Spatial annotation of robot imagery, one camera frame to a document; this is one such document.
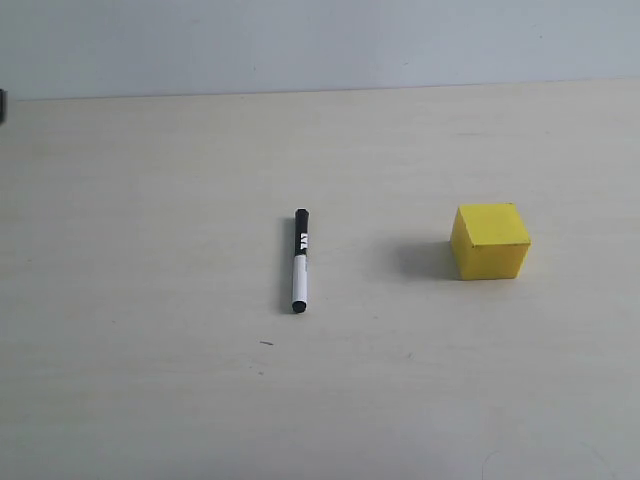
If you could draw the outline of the black and white marker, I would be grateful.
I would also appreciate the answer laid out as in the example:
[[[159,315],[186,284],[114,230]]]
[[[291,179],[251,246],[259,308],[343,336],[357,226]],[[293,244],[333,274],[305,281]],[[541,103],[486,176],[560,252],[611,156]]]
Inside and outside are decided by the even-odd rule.
[[[309,212],[306,209],[298,209],[294,221],[292,310],[300,314],[306,311],[308,304]]]

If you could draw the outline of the yellow cube block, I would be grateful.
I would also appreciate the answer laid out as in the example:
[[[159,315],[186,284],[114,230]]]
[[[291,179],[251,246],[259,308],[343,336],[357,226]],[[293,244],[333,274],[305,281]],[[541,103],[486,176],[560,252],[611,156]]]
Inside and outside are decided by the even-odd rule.
[[[461,280],[515,279],[531,238],[513,203],[462,204],[450,245]]]

